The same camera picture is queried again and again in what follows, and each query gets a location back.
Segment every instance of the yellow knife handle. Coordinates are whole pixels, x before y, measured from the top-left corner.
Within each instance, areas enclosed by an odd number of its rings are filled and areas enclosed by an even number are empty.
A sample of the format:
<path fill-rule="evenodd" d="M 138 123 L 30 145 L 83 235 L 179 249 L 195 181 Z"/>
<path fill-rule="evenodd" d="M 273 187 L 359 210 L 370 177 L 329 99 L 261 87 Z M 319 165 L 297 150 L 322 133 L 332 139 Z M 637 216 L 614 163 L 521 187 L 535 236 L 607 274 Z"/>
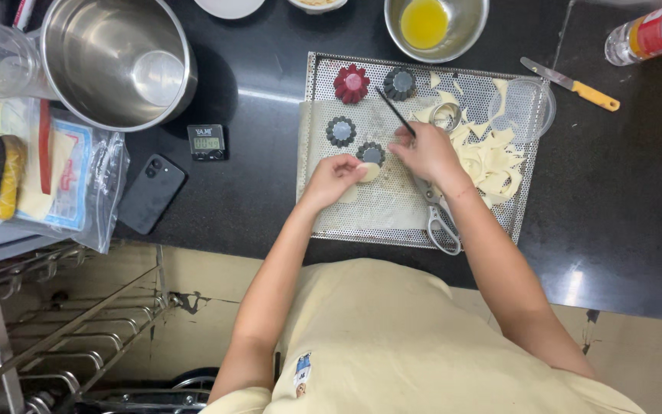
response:
<path fill-rule="evenodd" d="M 586 86 L 578 80 L 574 81 L 574 86 L 571 88 L 573 92 L 579 94 L 580 97 L 595 103 L 606 110 L 611 110 L 614 112 L 619 109 L 619 101 L 604 95 L 602 92 L 592 88 L 591 86 Z"/>

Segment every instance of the smartphone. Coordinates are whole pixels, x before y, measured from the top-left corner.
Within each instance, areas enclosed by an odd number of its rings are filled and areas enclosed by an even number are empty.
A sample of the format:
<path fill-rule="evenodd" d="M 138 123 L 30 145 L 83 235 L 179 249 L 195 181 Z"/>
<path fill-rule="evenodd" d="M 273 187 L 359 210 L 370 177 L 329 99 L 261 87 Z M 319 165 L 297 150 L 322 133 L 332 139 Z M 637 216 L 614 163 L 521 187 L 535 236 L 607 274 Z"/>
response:
<path fill-rule="evenodd" d="M 185 173 L 162 155 L 154 154 L 119 202 L 119 221 L 149 234 L 185 182 Z"/>

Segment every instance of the hand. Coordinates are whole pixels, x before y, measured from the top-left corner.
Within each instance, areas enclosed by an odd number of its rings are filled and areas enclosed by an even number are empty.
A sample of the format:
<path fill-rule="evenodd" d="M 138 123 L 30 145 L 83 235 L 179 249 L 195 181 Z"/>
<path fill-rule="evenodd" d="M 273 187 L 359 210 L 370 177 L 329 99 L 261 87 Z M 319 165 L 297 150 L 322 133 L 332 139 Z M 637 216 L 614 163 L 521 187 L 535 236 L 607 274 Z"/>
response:
<path fill-rule="evenodd" d="M 362 161 L 349 154 L 334 155 L 318 162 L 298 205 L 314 214 L 336 202 L 341 195 L 367 173 L 357 168 Z"/>
<path fill-rule="evenodd" d="M 400 127 L 395 131 L 400 143 L 390 144 L 388 149 L 413 174 L 433 182 L 444 192 L 452 192 L 449 195 L 453 197 L 474 187 L 444 130 L 423 122 L 410 122 L 410 126 L 416 131 L 417 138 L 410 135 L 408 128 Z"/>

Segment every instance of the plastic bottle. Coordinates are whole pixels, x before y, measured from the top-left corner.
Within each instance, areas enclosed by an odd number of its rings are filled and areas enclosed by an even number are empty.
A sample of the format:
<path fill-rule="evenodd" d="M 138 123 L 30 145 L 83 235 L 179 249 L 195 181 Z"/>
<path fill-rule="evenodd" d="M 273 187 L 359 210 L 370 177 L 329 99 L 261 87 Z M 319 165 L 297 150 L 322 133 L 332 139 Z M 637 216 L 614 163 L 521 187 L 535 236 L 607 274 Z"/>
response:
<path fill-rule="evenodd" d="M 662 54 L 662 8 L 616 28 L 607 38 L 605 55 L 626 66 Z"/>

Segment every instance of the wrist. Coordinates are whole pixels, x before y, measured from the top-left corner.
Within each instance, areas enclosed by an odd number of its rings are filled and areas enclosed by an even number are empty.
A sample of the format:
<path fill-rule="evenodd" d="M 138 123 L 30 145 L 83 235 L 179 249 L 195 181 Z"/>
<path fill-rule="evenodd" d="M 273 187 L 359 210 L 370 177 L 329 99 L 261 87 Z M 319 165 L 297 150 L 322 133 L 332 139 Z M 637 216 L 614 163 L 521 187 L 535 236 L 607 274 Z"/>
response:
<path fill-rule="evenodd" d="M 459 170 L 447 174 L 441 182 L 436 183 L 438 188 L 446 194 L 446 200 L 456 202 L 466 197 L 479 197 L 479 192 L 477 191 L 477 187 L 474 186 L 472 178 L 469 177 L 469 174 L 466 174 L 464 169 L 459 168 Z"/>
<path fill-rule="evenodd" d="M 293 208 L 292 215 L 306 217 L 311 220 L 316 220 L 316 217 L 321 212 L 322 209 L 319 209 L 312 202 L 309 202 L 304 197 L 300 197 L 300 200 Z"/>

